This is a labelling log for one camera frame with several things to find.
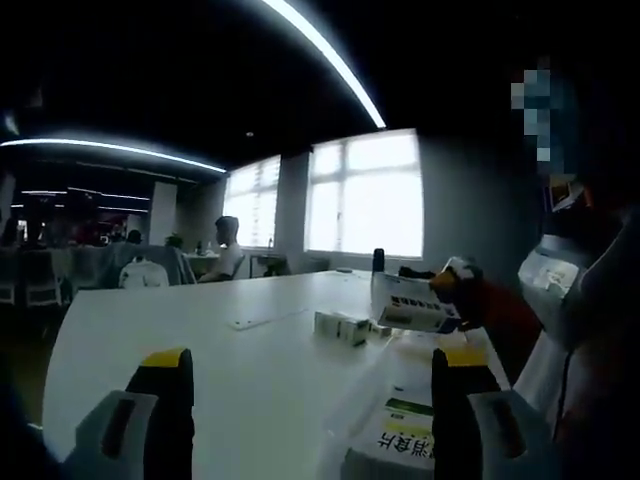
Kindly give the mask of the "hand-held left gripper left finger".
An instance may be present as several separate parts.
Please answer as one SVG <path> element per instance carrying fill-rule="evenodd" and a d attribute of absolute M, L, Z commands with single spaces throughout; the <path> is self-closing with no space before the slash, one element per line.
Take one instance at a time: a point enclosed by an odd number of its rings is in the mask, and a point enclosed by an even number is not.
<path fill-rule="evenodd" d="M 68 479 L 190 479 L 194 438 L 191 351 L 155 352 L 76 428 Z"/>

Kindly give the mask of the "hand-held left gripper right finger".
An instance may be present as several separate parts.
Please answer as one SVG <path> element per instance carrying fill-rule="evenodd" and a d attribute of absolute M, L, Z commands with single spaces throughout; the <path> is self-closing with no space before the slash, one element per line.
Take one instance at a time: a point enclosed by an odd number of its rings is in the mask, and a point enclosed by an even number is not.
<path fill-rule="evenodd" d="M 556 448 L 545 419 L 486 366 L 432 359 L 436 479 L 554 479 Z"/>

